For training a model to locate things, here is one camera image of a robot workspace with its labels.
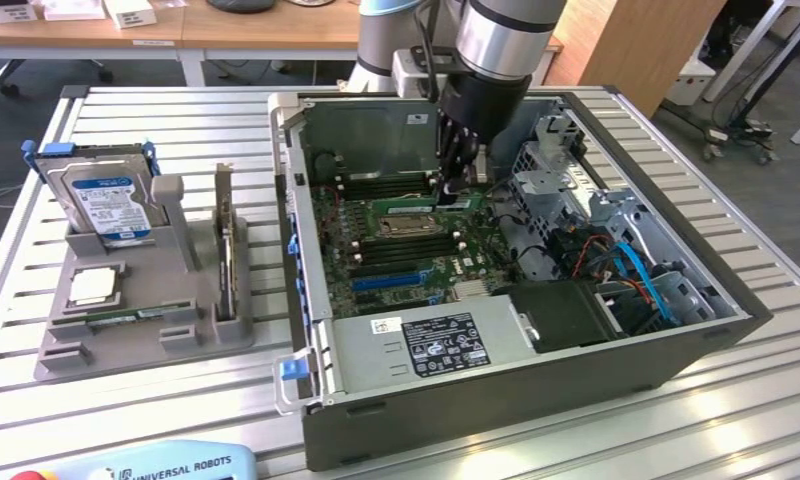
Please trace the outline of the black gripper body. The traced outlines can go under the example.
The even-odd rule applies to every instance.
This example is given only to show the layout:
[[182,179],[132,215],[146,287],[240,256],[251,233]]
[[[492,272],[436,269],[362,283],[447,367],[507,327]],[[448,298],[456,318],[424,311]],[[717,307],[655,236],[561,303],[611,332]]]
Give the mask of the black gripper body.
[[480,74],[450,74],[439,99],[439,134],[468,130],[490,144],[506,129],[531,85],[531,76],[496,80]]

